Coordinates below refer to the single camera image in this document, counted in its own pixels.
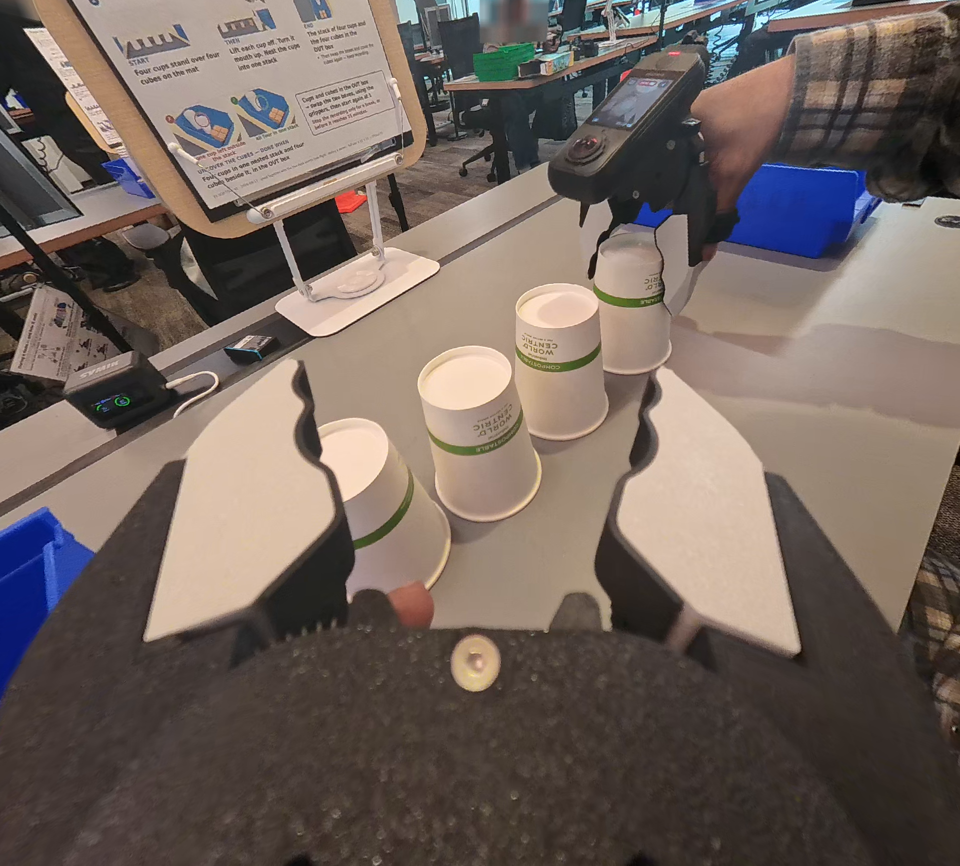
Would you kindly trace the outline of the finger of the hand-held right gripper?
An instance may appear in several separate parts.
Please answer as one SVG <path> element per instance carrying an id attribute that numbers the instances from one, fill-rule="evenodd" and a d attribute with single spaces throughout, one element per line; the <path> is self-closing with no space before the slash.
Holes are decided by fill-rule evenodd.
<path id="1" fill-rule="evenodd" d="M 671 214 L 659 228 L 664 304 L 671 316 L 677 317 L 690 301 L 703 265 L 690 265 L 689 223 L 686 215 Z"/>
<path id="2" fill-rule="evenodd" d="M 594 278 L 597 250 L 613 229 L 614 216 L 608 201 L 596 204 L 581 204 L 579 236 L 582 266 L 586 278 Z"/>

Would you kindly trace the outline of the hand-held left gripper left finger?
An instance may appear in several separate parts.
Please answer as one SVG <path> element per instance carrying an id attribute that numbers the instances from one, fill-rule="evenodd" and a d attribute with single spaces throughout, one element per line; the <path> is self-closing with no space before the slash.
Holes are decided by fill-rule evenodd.
<path id="1" fill-rule="evenodd" d="M 305 366 L 285 359 L 189 447 L 143 641 L 244 622 L 266 642 L 346 616 L 354 542 Z"/>

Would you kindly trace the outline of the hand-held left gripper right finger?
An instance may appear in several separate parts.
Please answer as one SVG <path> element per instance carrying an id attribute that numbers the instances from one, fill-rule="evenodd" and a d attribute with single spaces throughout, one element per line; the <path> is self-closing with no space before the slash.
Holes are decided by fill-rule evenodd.
<path id="1" fill-rule="evenodd" d="M 714 630 L 801 653 L 769 488 L 752 447 L 672 371 L 649 381 L 596 551 L 614 629 L 683 653 Z"/>

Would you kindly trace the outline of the white paper cup green band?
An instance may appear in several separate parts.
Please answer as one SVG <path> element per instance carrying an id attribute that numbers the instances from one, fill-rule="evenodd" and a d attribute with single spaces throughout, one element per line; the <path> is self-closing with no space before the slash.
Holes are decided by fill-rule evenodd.
<path id="1" fill-rule="evenodd" d="M 432 589 L 450 557 L 450 521 L 386 431 L 372 420 L 344 418 L 320 426 L 318 437 L 354 544 L 348 597 L 412 582 Z"/>
<path id="2" fill-rule="evenodd" d="M 648 373 L 671 353 L 664 260 L 651 240 L 624 233 L 599 247 L 592 280 L 599 302 L 605 372 Z"/>
<path id="3" fill-rule="evenodd" d="M 514 379 L 529 432 L 560 442 L 599 428 L 609 399 L 596 295 L 544 284 L 519 297 L 514 313 Z"/>
<path id="4" fill-rule="evenodd" d="M 436 493 L 470 522 L 509 518 L 542 484 L 513 373 L 497 350 L 468 345 L 434 357 L 417 378 Z"/>

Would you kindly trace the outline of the blue plastic bin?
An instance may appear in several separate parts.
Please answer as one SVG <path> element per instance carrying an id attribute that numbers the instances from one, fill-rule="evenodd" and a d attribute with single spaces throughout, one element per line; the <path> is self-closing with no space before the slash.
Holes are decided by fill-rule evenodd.
<path id="1" fill-rule="evenodd" d="M 44 622 L 94 552 L 48 509 L 1 532 L 1 692 Z"/>
<path id="2" fill-rule="evenodd" d="M 843 245 L 880 203 L 862 171 L 765 164 L 739 197 L 728 241 L 819 259 Z"/>

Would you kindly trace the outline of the person's right forearm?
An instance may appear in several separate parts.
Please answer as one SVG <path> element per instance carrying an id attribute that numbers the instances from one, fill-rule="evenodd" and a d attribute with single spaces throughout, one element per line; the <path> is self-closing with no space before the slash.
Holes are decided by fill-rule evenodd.
<path id="1" fill-rule="evenodd" d="M 771 158 L 864 172 L 887 202 L 959 197 L 959 4 L 803 33 Z"/>

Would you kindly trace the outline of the person's right hand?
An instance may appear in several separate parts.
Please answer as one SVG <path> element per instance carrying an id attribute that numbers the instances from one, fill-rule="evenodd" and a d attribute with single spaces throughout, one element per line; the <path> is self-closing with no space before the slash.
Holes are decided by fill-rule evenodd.
<path id="1" fill-rule="evenodd" d="M 780 139 L 793 98 L 795 58 L 762 67 L 704 89 L 692 104 L 700 122 L 718 212 L 731 212 L 751 177 Z"/>

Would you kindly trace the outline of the small black battery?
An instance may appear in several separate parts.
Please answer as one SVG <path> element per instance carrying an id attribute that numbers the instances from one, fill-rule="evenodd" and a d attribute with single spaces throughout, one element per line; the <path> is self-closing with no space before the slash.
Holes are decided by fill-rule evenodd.
<path id="1" fill-rule="evenodd" d="M 234 343 L 224 345 L 222 351 L 234 364 L 247 366 L 271 356 L 281 346 L 275 335 L 247 334 Z"/>

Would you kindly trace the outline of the green plastic crate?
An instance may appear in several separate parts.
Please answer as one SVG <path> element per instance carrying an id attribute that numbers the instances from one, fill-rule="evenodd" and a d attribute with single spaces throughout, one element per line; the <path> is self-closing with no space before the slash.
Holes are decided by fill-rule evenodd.
<path id="1" fill-rule="evenodd" d="M 536 44 L 519 43 L 498 46 L 474 53 L 473 72 L 480 82 L 507 82 L 520 76 L 520 65 L 534 60 Z"/>

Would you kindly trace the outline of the black battery charger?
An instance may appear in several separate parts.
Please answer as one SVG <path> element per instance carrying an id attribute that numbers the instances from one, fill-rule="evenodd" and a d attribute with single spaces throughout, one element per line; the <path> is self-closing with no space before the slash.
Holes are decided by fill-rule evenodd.
<path id="1" fill-rule="evenodd" d="M 170 406 L 174 391 L 148 356 L 108 358 L 72 373 L 62 397 L 99 428 L 123 431 Z"/>

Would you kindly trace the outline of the person in plaid shirt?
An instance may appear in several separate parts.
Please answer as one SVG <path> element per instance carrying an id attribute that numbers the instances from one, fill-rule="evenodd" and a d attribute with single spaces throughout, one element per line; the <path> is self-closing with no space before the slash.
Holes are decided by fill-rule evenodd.
<path id="1" fill-rule="evenodd" d="M 950 733 L 959 719 L 959 570 L 937 551 L 920 562 L 901 636 Z"/>

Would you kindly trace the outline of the printed pamphlet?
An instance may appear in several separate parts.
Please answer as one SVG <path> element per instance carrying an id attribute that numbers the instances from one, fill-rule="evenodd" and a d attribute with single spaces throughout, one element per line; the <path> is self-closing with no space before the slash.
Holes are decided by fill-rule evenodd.
<path id="1" fill-rule="evenodd" d="M 23 332 L 11 361 L 13 373 L 63 384 L 75 372 L 120 355 L 83 310 L 50 285 L 30 298 Z"/>

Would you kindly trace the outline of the white instruction sheet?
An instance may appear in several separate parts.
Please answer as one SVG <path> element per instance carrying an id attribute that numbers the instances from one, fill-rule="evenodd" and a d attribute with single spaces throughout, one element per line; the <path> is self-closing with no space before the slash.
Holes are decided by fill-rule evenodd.
<path id="1" fill-rule="evenodd" d="M 371 0 L 66 0 L 219 221 L 414 143 Z"/>

